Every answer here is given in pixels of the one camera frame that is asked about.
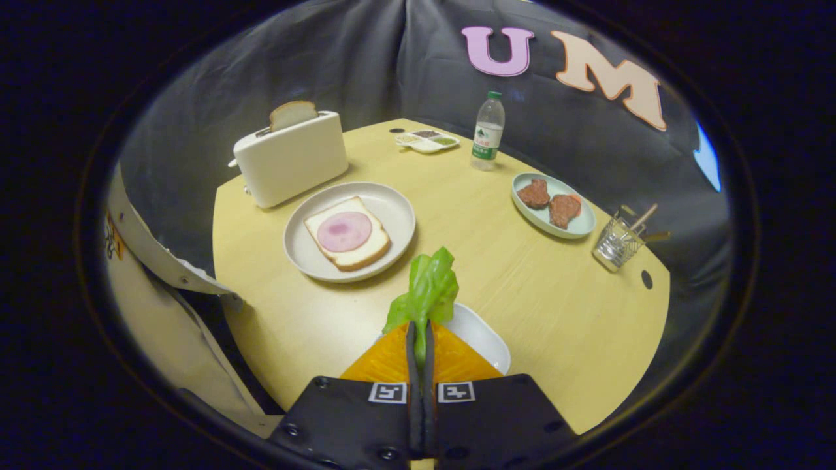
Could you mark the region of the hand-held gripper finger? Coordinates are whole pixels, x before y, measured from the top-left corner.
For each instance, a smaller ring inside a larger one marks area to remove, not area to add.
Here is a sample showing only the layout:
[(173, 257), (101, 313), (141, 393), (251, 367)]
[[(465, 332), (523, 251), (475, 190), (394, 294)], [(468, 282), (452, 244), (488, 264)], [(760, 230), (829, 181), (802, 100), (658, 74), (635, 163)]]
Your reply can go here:
[(405, 380), (314, 377), (269, 443), (325, 469), (409, 469), (422, 449), (414, 323), (397, 333), (404, 338), (397, 351), (405, 360)]
[(424, 451), (437, 469), (538, 469), (577, 439), (531, 375), (501, 375), (440, 324), (426, 327)]

